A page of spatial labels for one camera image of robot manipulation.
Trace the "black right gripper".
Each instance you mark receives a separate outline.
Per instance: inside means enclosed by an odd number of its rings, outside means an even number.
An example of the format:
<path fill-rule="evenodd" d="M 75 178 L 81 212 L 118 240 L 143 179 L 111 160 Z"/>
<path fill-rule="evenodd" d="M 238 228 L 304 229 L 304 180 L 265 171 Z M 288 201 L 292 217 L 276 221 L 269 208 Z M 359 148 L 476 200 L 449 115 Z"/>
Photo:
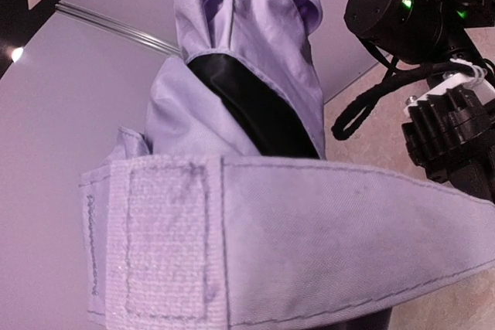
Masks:
<path fill-rule="evenodd" d="M 447 171 L 447 178 L 454 188 L 494 202 L 494 152 L 454 165 Z"/>

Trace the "lilac folding umbrella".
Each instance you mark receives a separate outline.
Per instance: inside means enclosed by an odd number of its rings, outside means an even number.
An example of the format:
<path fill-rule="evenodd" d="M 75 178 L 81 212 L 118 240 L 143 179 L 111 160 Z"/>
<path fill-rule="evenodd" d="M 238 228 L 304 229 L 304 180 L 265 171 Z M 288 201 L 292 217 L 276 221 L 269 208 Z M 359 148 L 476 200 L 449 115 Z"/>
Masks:
<path fill-rule="evenodd" d="M 325 160 L 306 0 L 173 0 L 180 56 L 82 175 L 90 320 L 108 329 L 386 329 L 494 265 L 494 206 Z"/>

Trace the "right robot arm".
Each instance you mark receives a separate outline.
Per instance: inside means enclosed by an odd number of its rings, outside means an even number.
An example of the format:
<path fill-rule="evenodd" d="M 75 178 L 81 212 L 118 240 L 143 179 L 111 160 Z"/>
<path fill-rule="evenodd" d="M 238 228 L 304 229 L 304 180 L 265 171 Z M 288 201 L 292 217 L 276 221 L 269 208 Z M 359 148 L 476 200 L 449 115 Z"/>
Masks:
<path fill-rule="evenodd" d="M 425 80 L 402 125 L 412 162 L 428 179 L 494 198 L 494 65 L 468 36 L 494 24 L 494 0 L 348 0 L 346 27 L 387 72 L 336 119 L 348 139 L 378 101 Z"/>

